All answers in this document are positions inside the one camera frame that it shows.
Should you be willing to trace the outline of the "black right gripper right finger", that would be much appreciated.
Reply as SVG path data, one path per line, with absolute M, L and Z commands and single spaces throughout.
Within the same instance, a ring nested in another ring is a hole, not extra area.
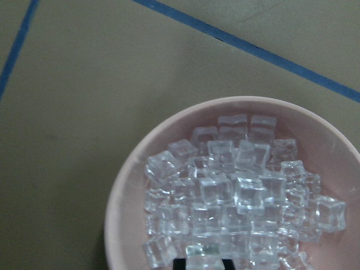
M 234 264 L 231 259 L 223 259 L 222 262 L 225 270 L 234 270 Z

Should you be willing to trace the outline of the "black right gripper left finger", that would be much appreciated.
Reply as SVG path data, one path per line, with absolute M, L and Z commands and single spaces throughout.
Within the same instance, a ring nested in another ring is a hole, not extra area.
M 185 258 L 177 258 L 173 260 L 172 270 L 186 270 Z

